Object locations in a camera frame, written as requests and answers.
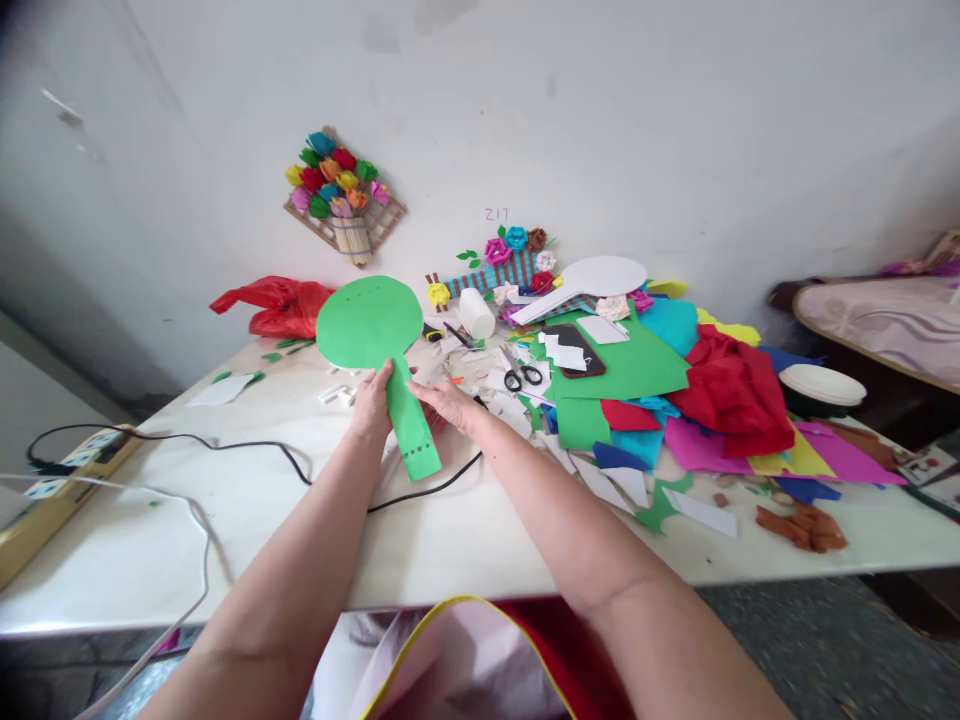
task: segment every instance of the gray floor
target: gray floor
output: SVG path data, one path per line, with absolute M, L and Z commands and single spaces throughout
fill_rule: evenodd
M 710 588 L 701 595 L 798 718 L 960 717 L 960 644 L 918 635 L 856 578 Z M 197 633 L 185 631 L 181 645 Z M 72 718 L 155 636 L 0 643 L 0 717 Z M 134 717 L 178 662 L 150 665 L 102 717 Z

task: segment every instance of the white table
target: white table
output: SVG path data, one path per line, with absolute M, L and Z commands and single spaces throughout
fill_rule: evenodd
M 315 476 L 334 449 L 352 410 L 317 395 L 334 383 L 359 384 L 346 372 L 328 375 L 328 363 L 308 348 L 274 365 L 260 359 L 275 341 L 260 340 L 216 368 L 145 422 L 147 433 L 194 433 L 220 444 L 279 440 L 309 460 Z M 423 353 L 414 346 L 411 354 Z M 263 367 L 267 377 L 232 404 L 188 408 L 187 401 L 224 370 Z M 447 429 L 437 441 L 443 471 L 411 485 L 403 471 L 375 502 L 449 478 L 476 452 Z M 683 471 L 669 451 L 657 475 Z M 695 476 L 693 497 L 717 492 Z M 228 570 L 211 556 L 211 592 L 190 622 L 208 620 L 239 574 L 306 491 L 276 448 L 211 452 L 192 440 L 145 443 L 114 476 L 186 494 L 198 500 L 219 535 Z M 960 526 L 890 488 L 848 484 L 840 502 L 821 502 L 840 523 L 850 547 L 816 555 L 796 550 L 754 522 L 758 502 L 742 487 L 725 490 L 740 521 L 730 539 L 685 517 L 664 523 L 655 536 L 624 521 L 692 585 L 785 580 L 960 564 Z M 103 489 L 0 594 L 0 634 L 92 632 L 165 626 L 200 593 L 202 537 L 182 503 L 147 493 Z M 451 487 L 375 513 L 368 519 L 350 609 L 431 605 L 458 594 L 491 599 L 555 591 L 543 561 L 499 483 L 481 460 Z

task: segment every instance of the right hand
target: right hand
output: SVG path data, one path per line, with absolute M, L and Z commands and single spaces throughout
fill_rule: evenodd
M 459 430 L 461 435 L 469 435 L 473 419 L 477 413 L 484 412 L 473 398 L 449 380 L 444 380 L 432 388 L 411 380 L 407 387 L 415 398 L 431 405 L 444 420 Z

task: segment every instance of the white cable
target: white cable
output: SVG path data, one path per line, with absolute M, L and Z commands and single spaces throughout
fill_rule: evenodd
M 103 487 L 115 488 L 117 490 L 143 490 L 144 492 L 153 493 L 154 495 L 159 495 L 161 497 L 170 498 L 173 500 L 182 500 L 187 504 L 187 508 L 190 510 L 190 518 L 193 520 L 194 524 L 200 528 L 200 531 L 204 536 L 204 545 L 203 545 L 203 564 L 200 568 L 200 579 L 203 583 L 203 592 L 200 594 L 200 597 L 197 601 L 190 606 L 190 608 L 180 616 L 170 627 L 163 631 L 157 641 L 151 645 L 147 651 L 134 663 L 133 667 L 130 668 L 126 675 L 124 675 L 120 680 L 110 688 L 107 693 L 97 700 L 93 705 L 88 707 L 82 713 L 77 715 L 74 720 L 90 720 L 95 715 L 103 712 L 113 700 L 120 694 L 120 692 L 130 684 L 130 681 L 135 678 L 141 670 L 146 666 L 150 661 L 157 650 L 160 649 L 160 646 L 167 641 L 174 631 L 179 628 L 183 623 L 187 621 L 187 618 L 193 614 L 193 611 L 200 607 L 206 597 L 207 593 L 210 591 L 210 576 L 207 572 L 207 559 L 210 555 L 210 544 L 213 541 L 214 531 L 210 526 L 210 523 L 207 521 L 206 515 L 203 512 L 203 508 L 193 498 L 187 497 L 186 495 L 177 495 L 176 493 L 167 492 L 166 490 L 157 490 L 156 488 L 145 487 L 143 485 L 121 485 L 119 483 L 107 482 L 106 480 L 99 480 L 97 478 L 83 477 L 77 475 L 71 475 L 70 477 L 56 476 L 56 475 L 17 475 L 13 473 L 0 473 L 0 480 L 30 480 L 31 482 L 36 482 L 37 480 L 76 480 L 77 482 L 90 483 L 91 485 L 102 485 Z

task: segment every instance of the red plastic bag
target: red plastic bag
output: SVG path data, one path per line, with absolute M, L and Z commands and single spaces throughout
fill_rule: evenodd
M 250 318 L 252 335 L 312 340 L 317 336 L 317 315 L 331 295 L 333 290 L 320 283 L 270 275 L 225 292 L 210 309 L 222 315 L 237 302 L 266 308 Z

